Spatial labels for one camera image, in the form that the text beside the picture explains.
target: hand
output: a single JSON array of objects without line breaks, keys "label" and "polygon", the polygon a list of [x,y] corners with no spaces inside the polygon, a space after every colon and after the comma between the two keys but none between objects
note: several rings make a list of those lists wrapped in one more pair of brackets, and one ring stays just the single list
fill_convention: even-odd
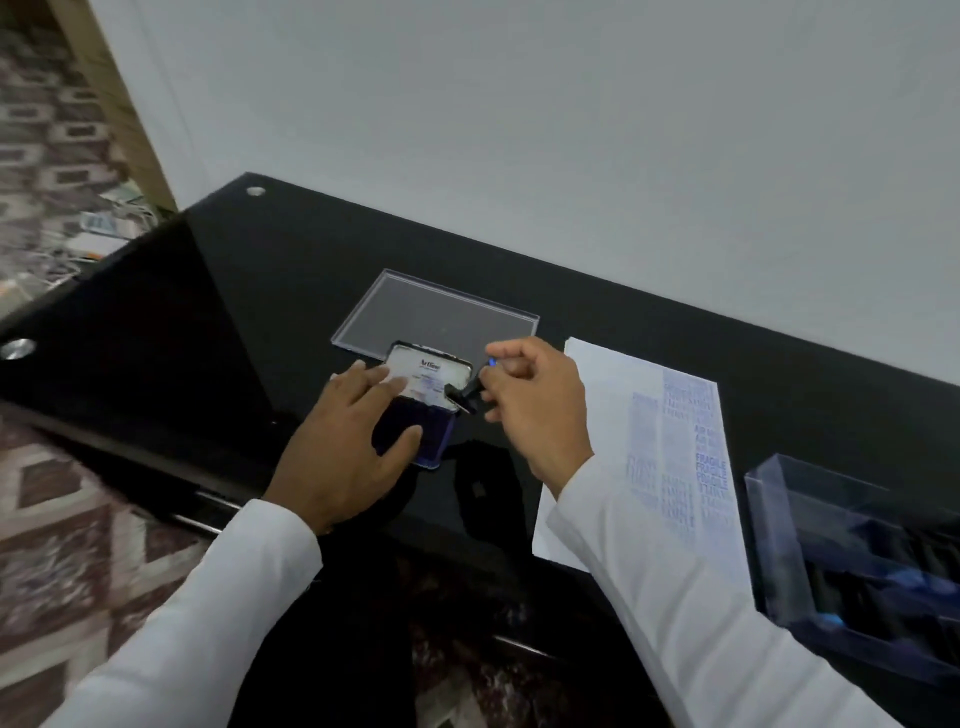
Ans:
[{"label": "hand", "polygon": [[293,511],[314,533],[367,510],[396,484],[420,447],[422,428],[407,427],[377,456],[371,437],[406,379],[383,381],[384,366],[357,361],[335,375],[290,438],[263,499]]},{"label": "hand", "polygon": [[480,381],[484,401],[496,402],[487,422],[503,423],[510,442],[554,497],[593,456],[587,434],[587,400],[577,364],[545,341],[498,341],[487,346],[496,357]]}]

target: glossy black tabletop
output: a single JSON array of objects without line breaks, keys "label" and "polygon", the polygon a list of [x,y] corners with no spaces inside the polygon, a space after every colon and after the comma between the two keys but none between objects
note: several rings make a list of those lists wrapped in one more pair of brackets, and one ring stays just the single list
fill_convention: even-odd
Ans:
[{"label": "glossy black tabletop", "polygon": [[[716,381],[738,484],[782,452],[960,508],[958,387],[256,175],[4,322],[3,341],[37,348],[0,361],[0,400],[253,497],[356,358],[330,336],[385,268],[539,314],[558,348],[575,336]],[[460,418],[441,467],[401,486],[407,533],[529,553],[540,485],[499,427]]]}]

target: white sleeve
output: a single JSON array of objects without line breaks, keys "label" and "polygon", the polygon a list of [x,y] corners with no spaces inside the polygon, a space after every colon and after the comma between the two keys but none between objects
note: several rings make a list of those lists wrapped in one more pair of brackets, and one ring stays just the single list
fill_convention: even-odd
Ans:
[{"label": "white sleeve", "polygon": [[607,595],[677,728],[899,725],[676,540],[596,457],[547,524]]},{"label": "white sleeve", "polygon": [[299,516],[250,501],[167,603],[44,725],[227,725],[264,637],[322,565]]}]

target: white wall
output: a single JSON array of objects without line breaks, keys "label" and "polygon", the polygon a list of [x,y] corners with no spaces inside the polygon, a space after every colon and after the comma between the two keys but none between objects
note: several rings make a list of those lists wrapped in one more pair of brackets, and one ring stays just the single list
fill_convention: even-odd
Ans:
[{"label": "white wall", "polygon": [[251,170],[960,383],[956,0],[94,0]]}]

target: right hand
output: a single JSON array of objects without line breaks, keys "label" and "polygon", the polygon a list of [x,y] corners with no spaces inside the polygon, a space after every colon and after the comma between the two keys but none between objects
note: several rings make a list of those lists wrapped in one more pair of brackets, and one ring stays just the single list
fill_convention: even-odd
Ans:
[{"label": "right hand", "polygon": [[510,442],[554,497],[593,456],[587,434],[587,399],[577,364],[542,339],[497,341],[498,359],[480,381],[484,401],[495,402],[487,422],[503,423]]}]

